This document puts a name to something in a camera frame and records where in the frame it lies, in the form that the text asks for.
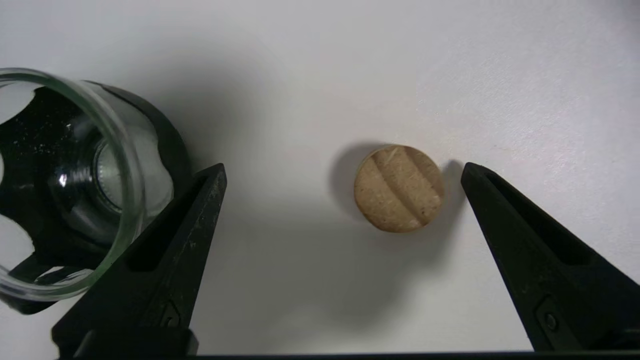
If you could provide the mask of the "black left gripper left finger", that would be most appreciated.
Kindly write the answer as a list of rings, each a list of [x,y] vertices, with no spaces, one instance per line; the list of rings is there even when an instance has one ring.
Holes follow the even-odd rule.
[[[190,322],[227,188],[218,163],[199,171],[53,326],[61,358],[186,358]]]

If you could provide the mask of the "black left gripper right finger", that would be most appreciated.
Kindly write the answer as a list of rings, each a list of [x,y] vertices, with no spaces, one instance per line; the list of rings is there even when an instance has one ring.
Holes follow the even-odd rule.
[[[461,186],[535,351],[639,351],[635,281],[487,167]]]

